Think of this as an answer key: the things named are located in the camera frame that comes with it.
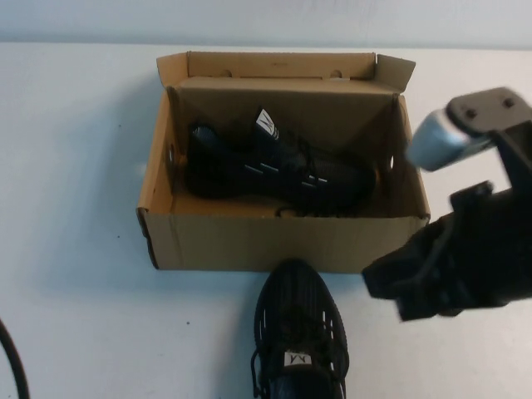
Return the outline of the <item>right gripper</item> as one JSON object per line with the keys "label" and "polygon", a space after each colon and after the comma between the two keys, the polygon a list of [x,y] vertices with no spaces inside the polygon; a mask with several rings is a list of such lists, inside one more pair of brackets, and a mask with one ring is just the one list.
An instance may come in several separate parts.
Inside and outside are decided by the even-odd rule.
{"label": "right gripper", "polygon": [[373,298],[395,298],[403,322],[452,318],[531,298],[531,197],[484,181],[452,211],[363,269]]}

